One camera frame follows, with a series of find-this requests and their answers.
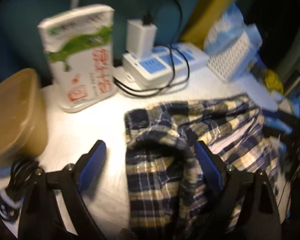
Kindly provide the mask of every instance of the green label graphic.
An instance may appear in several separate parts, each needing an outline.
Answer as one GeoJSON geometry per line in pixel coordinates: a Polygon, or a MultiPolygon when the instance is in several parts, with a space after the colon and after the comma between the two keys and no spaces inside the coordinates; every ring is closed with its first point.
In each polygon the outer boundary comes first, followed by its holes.
{"type": "Polygon", "coordinates": [[[48,60],[53,63],[63,61],[65,63],[64,71],[70,71],[70,66],[66,63],[69,55],[76,52],[102,46],[110,41],[112,26],[103,26],[99,32],[95,34],[83,34],[71,38],[67,44],[58,52],[46,52],[48,60]]]}

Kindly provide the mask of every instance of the charger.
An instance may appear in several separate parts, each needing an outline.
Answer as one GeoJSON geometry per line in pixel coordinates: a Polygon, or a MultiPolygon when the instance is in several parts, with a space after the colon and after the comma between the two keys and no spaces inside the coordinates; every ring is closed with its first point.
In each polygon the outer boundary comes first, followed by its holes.
{"type": "Polygon", "coordinates": [[[150,57],[156,33],[157,27],[150,22],[128,20],[127,51],[136,59],[150,57]]]}

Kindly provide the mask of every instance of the teal wall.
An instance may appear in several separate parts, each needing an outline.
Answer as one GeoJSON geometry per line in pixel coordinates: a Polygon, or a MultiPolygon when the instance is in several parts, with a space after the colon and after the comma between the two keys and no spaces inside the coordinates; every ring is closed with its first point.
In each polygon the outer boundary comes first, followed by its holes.
{"type": "MultiPolygon", "coordinates": [[[[80,0],[80,6],[104,3],[115,9],[114,13],[114,58],[120,59],[125,52],[126,21],[141,18],[154,0],[80,0]]],[[[178,0],[184,12],[183,26],[187,22],[197,0],[178,0]]],[[[3,0],[0,3],[0,58],[17,55],[21,60],[11,59],[2,68],[9,68],[0,74],[0,79],[18,68],[33,67],[41,77],[49,81],[51,75],[43,55],[38,23],[49,16],[68,10],[70,0],[3,0]]],[[[170,2],[162,2],[155,24],[158,27],[156,43],[170,42],[178,26],[177,8],[170,2]]]]}

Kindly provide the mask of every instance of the checkered cloth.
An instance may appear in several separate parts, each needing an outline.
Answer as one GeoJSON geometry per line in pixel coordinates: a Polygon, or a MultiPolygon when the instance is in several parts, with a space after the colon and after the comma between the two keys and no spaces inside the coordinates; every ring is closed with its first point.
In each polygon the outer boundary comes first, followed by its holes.
{"type": "MultiPolygon", "coordinates": [[[[246,124],[218,155],[239,170],[264,169],[275,188],[278,156],[262,135],[264,117],[247,95],[160,103],[125,114],[130,225],[138,239],[194,239],[214,202],[194,144],[220,141],[246,124]]],[[[234,208],[229,228],[240,214],[234,208]]]]}

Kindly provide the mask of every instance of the container lid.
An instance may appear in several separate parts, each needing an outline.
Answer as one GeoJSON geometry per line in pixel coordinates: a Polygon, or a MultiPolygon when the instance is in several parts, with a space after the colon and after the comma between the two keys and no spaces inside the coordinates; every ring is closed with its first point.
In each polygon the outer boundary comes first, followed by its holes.
{"type": "Polygon", "coordinates": [[[27,68],[0,83],[0,155],[18,151],[31,129],[37,74],[27,68]]]}

